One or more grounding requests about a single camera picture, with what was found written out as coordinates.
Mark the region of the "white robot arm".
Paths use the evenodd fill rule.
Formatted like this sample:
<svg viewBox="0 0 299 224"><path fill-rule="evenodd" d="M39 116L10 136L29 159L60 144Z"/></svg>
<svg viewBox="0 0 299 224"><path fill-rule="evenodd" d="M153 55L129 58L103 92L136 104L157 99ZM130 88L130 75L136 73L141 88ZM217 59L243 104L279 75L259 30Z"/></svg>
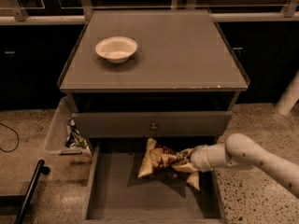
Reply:
<svg viewBox="0 0 299 224"><path fill-rule="evenodd" d="M186 160L172 167L183 173L209 172L215 168L255 166L299 198L299 165L267 151L242 133L234 133L224 143L188 149Z"/></svg>

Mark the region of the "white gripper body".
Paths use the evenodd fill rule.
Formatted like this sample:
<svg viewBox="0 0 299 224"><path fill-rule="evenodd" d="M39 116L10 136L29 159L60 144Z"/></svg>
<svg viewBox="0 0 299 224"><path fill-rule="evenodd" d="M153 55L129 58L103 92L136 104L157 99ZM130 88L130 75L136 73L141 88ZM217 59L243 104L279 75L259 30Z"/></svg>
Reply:
<svg viewBox="0 0 299 224"><path fill-rule="evenodd" d="M190 161L193 167L202 173L223 167L225 165L224 144L197 146L192 150Z"/></svg>

